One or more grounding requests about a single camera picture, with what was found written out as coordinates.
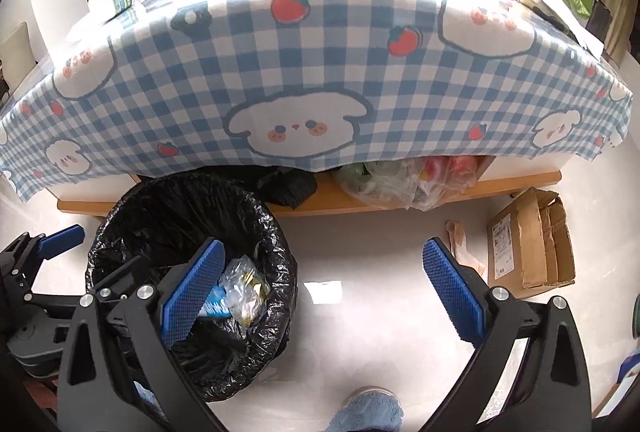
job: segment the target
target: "plastic bag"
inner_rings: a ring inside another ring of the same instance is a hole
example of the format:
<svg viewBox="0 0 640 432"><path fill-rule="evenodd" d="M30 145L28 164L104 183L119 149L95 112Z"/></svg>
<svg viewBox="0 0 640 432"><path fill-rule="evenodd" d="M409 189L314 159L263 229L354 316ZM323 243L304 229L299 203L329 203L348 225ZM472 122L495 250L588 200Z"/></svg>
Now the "plastic bag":
<svg viewBox="0 0 640 432"><path fill-rule="evenodd" d="M436 208L448 195L462 193L475 185L478 158L473 156L430 156L418 178L418 188L411 206L427 211Z"/></svg>
<svg viewBox="0 0 640 432"><path fill-rule="evenodd" d="M408 208L423 166L423 159L371 161L343 166L334 177L345 192L367 205Z"/></svg>
<svg viewBox="0 0 640 432"><path fill-rule="evenodd" d="M225 290L226 307L245 332L260 313L271 288L246 255L229 263L220 286Z"/></svg>
<svg viewBox="0 0 640 432"><path fill-rule="evenodd" d="M137 255L150 260L148 280L187 262L207 237L224 243L227 262L254 257L271 291L243 336L234 319L196 319L172 352L206 401L230 398L279 355L289 339L298 294L298 266L280 226L253 194L206 171L149 179L111 210L89 251L86 287ZM134 358L134 379L148 388Z"/></svg>
<svg viewBox="0 0 640 432"><path fill-rule="evenodd" d="M476 183L478 158L407 158L343 166L334 178L349 195L385 209L435 208Z"/></svg>
<svg viewBox="0 0 640 432"><path fill-rule="evenodd" d="M290 208L297 208L318 189L314 174L296 168L226 165L204 167L201 170L233 182L239 181L246 190L254 192L265 203Z"/></svg>

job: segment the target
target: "blue gripper pad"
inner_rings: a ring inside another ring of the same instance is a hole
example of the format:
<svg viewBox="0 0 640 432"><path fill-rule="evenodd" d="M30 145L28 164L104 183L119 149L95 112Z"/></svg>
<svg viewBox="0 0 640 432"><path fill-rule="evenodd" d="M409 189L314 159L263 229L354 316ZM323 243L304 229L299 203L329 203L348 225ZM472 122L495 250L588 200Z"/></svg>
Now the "blue gripper pad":
<svg viewBox="0 0 640 432"><path fill-rule="evenodd" d="M484 341L484 311L433 239L424 243L422 266L460 339L472 343L476 349L480 347Z"/></svg>
<svg viewBox="0 0 640 432"><path fill-rule="evenodd" d="M79 246L84 241L84 229L79 224L43 238L38 244L38 258L49 260Z"/></svg>
<svg viewBox="0 0 640 432"><path fill-rule="evenodd" d="M225 247L219 240L214 240L162 307L160 336L167 348L187 337L211 288L218 284L224 269Z"/></svg>

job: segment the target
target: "cartoon dog print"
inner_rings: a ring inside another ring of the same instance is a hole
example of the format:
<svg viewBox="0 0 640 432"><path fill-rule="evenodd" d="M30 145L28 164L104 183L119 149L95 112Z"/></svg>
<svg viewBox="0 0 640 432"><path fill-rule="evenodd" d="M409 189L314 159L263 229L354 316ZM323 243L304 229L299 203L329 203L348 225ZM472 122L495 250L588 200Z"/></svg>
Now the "cartoon dog print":
<svg viewBox="0 0 640 432"><path fill-rule="evenodd" d="M629 94L629 89L624 86L618 79L614 79L611 90L609 91L609 97L613 101L622 101Z"/></svg>
<svg viewBox="0 0 640 432"><path fill-rule="evenodd" d="M95 92L116 70L116 56L107 38L107 46L81 50L53 71L53 86L62 97L80 99Z"/></svg>
<svg viewBox="0 0 640 432"><path fill-rule="evenodd" d="M15 183L11 180L11 176L12 176L11 171L3 170L2 171L2 175L4 175L4 177L6 177L6 180L9 181L9 184L11 185L12 189L14 190L14 192L18 193L18 188L15 186Z"/></svg>
<svg viewBox="0 0 640 432"><path fill-rule="evenodd" d="M609 150L612 150L613 148L620 145L622 143L622 140L623 140L623 137L622 135L620 135L620 132L618 131L618 129L613 129L613 132L611 133L611 137L604 140L602 151L607 152Z"/></svg>
<svg viewBox="0 0 640 432"><path fill-rule="evenodd" d="M68 176L84 174L91 163L80 152L80 145L75 141L60 139L50 144L45 150L45 155L52 165Z"/></svg>
<svg viewBox="0 0 640 432"><path fill-rule="evenodd" d="M520 14L522 7L515 0L443 0L440 39L489 58L524 54L533 46L536 35Z"/></svg>
<svg viewBox="0 0 640 432"><path fill-rule="evenodd" d="M234 108L225 119L232 137L244 137L256 154L268 157L316 157L353 143L359 122L372 106L348 92L276 94Z"/></svg>
<svg viewBox="0 0 640 432"><path fill-rule="evenodd" d="M580 123L580 112L568 110L567 112L554 112L542 118L533 129L533 146L544 148L557 143L567 137L572 128Z"/></svg>

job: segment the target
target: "trash can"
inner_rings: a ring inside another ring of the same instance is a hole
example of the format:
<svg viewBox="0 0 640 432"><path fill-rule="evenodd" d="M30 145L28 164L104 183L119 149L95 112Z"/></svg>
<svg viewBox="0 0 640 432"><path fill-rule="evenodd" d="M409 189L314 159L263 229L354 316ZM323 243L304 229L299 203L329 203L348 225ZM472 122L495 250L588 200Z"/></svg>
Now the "trash can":
<svg viewBox="0 0 640 432"><path fill-rule="evenodd" d="M150 260L150 280L157 283L171 266L187 262L207 237L224 244L227 264L242 255L251 257L271 287L246 335L233 319L198 319L189 336L171 348L210 402L230 398L248 386L289 339L298 266L262 202L208 171L144 181L120 199L98 228L89 250L86 287L93 288L138 255ZM137 361L128 362L133 378L148 388Z"/></svg>

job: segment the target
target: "metal screw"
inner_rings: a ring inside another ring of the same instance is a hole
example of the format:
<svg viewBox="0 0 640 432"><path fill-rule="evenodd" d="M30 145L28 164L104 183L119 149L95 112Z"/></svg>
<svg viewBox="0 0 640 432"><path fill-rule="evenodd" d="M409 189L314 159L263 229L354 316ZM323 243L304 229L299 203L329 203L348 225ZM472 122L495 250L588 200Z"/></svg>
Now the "metal screw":
<svg viewBox="0 0 640 432"><path fill-rule="evenodd" d="M491 294L494 296L496 300L500 302L507 300L509 298L509 292L504 287L494 287L491 290Z"/></svg>
<svg viewBox="0 0 640 432"><path fill-rule="evenodd" d="M554 306L558 309L564 309L566 307L566 300L562 297L554 297Z"/></svg>
<svg viewBox="0 0 640 432"><path fill-rule="evenodd" d="M143 286L138 288L138 298L142 298L142 300L146 300L148 298L151 298L151 295L153 293L154 293L153 286L145 284L145 285L143 285Z"/></svg>
<svg viewBox="0 0 640 432"><path fill-rule="evenodd" d="M80 305L82 307L89 307L93 303L94 303L94 297L90 293L87 293L80 297Z"/></svg>

